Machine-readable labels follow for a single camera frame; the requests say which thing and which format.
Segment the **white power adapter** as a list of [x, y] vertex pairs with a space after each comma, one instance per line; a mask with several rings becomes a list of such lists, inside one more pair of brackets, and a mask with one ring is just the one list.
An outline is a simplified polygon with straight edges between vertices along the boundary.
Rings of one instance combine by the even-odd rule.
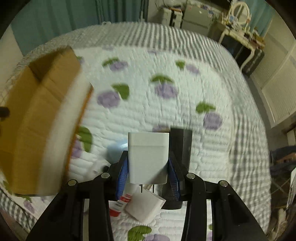
[[169, 133], [128, 134], [128, 177], [131, 184], [167, 183]]

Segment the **brown cardboard box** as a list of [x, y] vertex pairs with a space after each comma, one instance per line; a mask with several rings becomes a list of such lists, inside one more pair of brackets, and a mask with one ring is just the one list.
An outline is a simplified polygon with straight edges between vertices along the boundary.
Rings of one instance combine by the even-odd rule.
[[32, 61], [16, 79], [1, 121], [1, 171], [16, 195], [56, 194], [93, 87], [70, 47]]

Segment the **grey gingham bedspread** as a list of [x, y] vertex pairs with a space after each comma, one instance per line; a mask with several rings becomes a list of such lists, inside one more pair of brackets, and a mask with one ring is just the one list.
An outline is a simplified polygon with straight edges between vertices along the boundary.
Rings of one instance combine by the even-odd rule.
[[234, 140], [230, 146], [230, 183], [267, 231], [271, 216], [269, 151], [263, 120], [250, 88], [228, 51], [205, 36], [153, 23], [93, 25], [55, 37], [18, 61], [1, 85], [1, 103], [8, 98], [16, 78], [30, 61], [58, 48], [147, 47], [171, 51], [205, 61], [222, 75], [234, 114]]

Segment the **red white tube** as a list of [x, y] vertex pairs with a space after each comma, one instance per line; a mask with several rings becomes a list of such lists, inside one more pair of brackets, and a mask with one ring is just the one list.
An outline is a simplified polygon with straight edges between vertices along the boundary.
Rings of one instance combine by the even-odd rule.
[[128, 183], [126, 184], [124, 192], [118, 201], [109, 202], [109, 214], [111, 217], [118, 217], [124, 211], [126, 205], [130, 202], [137, 189], [137, 184]]

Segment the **white paper packet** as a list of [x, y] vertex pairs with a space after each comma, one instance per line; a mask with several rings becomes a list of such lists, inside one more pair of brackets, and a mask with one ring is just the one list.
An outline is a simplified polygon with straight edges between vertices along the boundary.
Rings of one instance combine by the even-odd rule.
[[137, 187], [125, 211], [137, 221], [147, 225], [160, 212], [166, 200], [149, 190]]

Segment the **white floral quilted blanket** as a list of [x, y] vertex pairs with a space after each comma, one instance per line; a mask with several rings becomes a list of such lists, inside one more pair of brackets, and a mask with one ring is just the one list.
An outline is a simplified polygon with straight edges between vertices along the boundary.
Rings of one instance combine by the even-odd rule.
[[70, 176], [132, 131], [172, 126], [193, 131], [190, 170], [207, 181], [227, 178], [255, 218], [267, 226], [270, 178], [263, 124], [250, 95], [235, 99], [230, 76], [207, 63], [144, 48], [77, 50], [94, 93], [82, 125], [93, 142], [73, 158]]

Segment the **white dressing table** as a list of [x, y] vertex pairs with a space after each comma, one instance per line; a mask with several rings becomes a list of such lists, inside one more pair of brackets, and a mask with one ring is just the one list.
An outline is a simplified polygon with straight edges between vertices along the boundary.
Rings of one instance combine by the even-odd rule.
[[243, 47], [250, 50], [249, 56], [244, 60], [244, 62], [240, 66], [241, 72], [243, 71], [243, 68], [254, 58], [255, 51], [257, 49], [263, 50], [265, 48], [264, 39], [258, 41], [257, 39], [254, 40], [247, 38], [245, 37], [244, 33], [240, 33], [234, 28], [229, 27], [223, 21], [219, 21], [218, 26], [220, 29], [224, 28], [218, 41], [219, 44], [222, 44], [224, 37], [228, 36], [234, 39], [236, 42], [239, 42]]

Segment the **green curtain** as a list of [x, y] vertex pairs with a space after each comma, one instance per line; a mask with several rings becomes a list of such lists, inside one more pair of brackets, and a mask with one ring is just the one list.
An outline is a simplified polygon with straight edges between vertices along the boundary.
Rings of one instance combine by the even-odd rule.
[[29, 1], [11, 28], [23, 55], [49, 40], [104, 22], [147, 20], [148, 1]]

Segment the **round vanity mirror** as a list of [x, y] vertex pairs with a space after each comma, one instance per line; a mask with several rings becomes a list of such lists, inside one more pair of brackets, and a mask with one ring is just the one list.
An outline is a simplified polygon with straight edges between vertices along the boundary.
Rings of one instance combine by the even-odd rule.
[[246, 26], [251, 21], [251, 12], [248, 4], [244, 1], [231, 3], [228, 12], [229, 22], [233, 25]]

